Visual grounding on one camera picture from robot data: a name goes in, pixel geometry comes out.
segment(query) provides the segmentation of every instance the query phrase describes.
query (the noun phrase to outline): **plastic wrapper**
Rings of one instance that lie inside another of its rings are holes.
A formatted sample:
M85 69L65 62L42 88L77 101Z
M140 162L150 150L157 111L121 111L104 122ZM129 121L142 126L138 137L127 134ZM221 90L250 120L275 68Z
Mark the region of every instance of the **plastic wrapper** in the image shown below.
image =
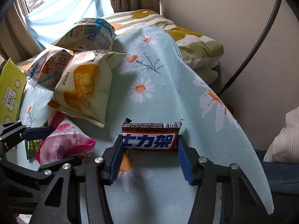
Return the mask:
M21 67L21 70L33 88L38 85L53 91L72 55L73 52L70 50L51 46L41 52L31 63Z
M53 45L72 51L112 50L114 27L101 18L83 18Z
M56 130L46 139L41 140L37 161L48 164L70 156L90 156L95 147L95 140L83 133L67 115L56 112L51 124Z
M48 123L45 123L40 127L44 127L47 125L48 125ZM26 140L25 139L25 150L26 150L27 160L36 156L41 141L42 141L41 139L40 140Z
M48 103L58 111L104 127L112 73L125 54L99 50L78 52L66 66Z
M9 59L0 67L0 124L16 121L26 78Z
M176 150L177 136L183 120L172 123L131 123L121 126L123 146L135 150Z

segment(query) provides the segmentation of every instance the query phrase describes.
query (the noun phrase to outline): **white wall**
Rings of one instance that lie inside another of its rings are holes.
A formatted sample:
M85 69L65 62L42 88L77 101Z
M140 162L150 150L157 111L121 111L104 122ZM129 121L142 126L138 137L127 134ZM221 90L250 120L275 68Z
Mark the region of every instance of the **white wall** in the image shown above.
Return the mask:
M178 26L220 41L220 86L235 73L263 31L275 0L161 0L161 13ZM299 22L283 0L274 25L252 61L222 100L252 145L267 149L299 106Z

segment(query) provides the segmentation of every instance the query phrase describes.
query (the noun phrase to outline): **daisy print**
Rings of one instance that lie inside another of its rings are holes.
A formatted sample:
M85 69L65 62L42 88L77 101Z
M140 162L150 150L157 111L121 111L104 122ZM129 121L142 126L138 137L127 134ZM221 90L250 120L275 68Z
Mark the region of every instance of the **daisy print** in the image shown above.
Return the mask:
M193 80L193 84L198 87L205 87L208 88L209 86L202 80L199 76L195 76Z
M34 106L35 106L35 103L33 104L33 106L29 106L26 111L27 119L29 120L31 127L32 127L33 121L35 120L36 110L34 109Z
M151 92L155 91L155 85L152 83L152 80L149 78L144 81L143 78L137 80L132 86L129 93L129 97L131 99L135 99L135 101L143 102L144 96L148 99L153 97Z
M139 167L138 163L141 163L141 159L135 157L131 151L123 156L117 180L122 181L124 191L127 193L130 190L131 181L143 186L142 179L150 179L154 175L152 170Z
M147 44L156 44L158 43L159 35L157 35L158 32L151 32L149 34L145 34L144 36L140 36L137 40L138 44L142 44L143 46L146 46Z
M215 119L215 130L219 132L223 129L224 118L226 117L228 122L239 128L237 120L233 117L231 112L227 109L220 98L209 88L209 86L202 81L201 78L196 77L193 80L193 84L199 87L208 88L208 90L199 98L200 107L203 109L202 118L216 105L216 119Z
M40 95L40 93L43 93L44 91L45 91L45 89L39 88L37 95Z
M133 50L133 51L130 51L129 53L127 53L127 56L123 59L121 65L119 67L120 74L125 74L126 72L128 72L132 68L132 65L137 60L141 59L141 55L142 55L142 52L140 49L136 49L136 50Z

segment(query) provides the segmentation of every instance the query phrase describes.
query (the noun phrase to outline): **strawberry picture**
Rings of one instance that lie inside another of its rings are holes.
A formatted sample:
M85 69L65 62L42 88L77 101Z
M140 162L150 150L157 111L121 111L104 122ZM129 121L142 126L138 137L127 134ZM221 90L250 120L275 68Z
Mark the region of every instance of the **strawberry picture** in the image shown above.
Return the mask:
M64 123L64 124L58 125L57 130L58 130L58 131L64 131L64 130L66 130L67 128L69 128L70 126L71 126L70 123Z

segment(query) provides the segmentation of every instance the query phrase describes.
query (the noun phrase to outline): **black cable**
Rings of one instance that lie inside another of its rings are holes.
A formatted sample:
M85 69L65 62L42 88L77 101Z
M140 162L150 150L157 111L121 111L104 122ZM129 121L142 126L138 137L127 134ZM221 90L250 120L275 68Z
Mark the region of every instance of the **black cable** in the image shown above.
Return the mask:
M236 73L227 81L227 83L224 85L224 87L219 91L219 93L218 93L219 97L225 92L225 90L227 90L233 84L233 82L237 79L237 77L240 75L240 73L248 65L248 63L251 61L251 59L253 58L255 53L258 51L258 49L260 48L260 46L264 42L267 34L269 33L269 31L270 31L270 29L271 29L271 27L272 27L272 25L275 21L275 18L277 16L278 11L279 11L280 5L281 5L281 0L276 0L275 4L274 4L274 7L273 7L273 10L272 10L272 13L270 15L270 18L269 18L263 32L261 33L261 36L259 37L258 41L254 45L253 49L250 51L249 55L244 60L242 65L238 68Z

